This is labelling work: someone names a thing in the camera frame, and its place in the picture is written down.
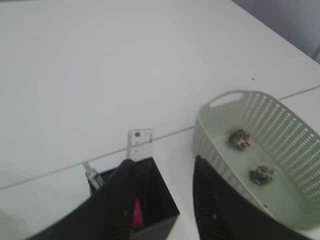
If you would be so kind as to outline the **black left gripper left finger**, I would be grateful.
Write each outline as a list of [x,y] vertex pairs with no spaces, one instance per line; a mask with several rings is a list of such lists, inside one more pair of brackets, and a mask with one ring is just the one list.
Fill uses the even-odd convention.
[[90,198],[32,240],[128,240],[135,207],[135,166],[126,159]]

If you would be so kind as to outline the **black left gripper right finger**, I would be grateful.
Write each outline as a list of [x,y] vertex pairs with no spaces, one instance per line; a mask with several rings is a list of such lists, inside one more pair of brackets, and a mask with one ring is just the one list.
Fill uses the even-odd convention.
[[231,187],[200,155],[193,169],[193,208],[202,240],[305,240]]

